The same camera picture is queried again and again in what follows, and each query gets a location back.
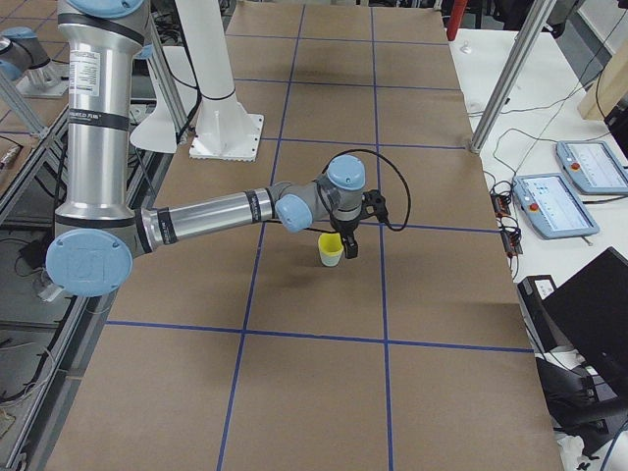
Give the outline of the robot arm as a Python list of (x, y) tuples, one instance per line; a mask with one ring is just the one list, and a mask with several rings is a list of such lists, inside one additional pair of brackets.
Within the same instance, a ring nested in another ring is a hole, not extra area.
[(133, 260), (162, 245), (278, 219), (296, 233), (329, 218), (347, 258), (364, 206), (365, 169), (334, 157), (311, 183), (251, 189), (173, 209), (126, 201), (131, 70), (148, 31), (145, 1), (62, 1), (58, 27), (70, 45), (68, 193), (55, 212), (46, 255), (53, 283), (100, 296), (129, 277)]
[(59, 98), (68, 90), (68, 66), (53, 61), (26, 26), (1, 31), (1, 72), (30, 98)]

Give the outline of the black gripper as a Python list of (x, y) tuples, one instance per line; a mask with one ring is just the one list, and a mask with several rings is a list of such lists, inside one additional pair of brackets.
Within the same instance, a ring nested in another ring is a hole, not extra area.
[(331, 215), (330, 224), (336, 232), (337, 242), (343, 245), (344, 257), (346, 259), (356, 258), (358, 256), (358, 243), (354, 237), (354, 232), (360, 224), (360, 219), (353, 218), (344, 221)]

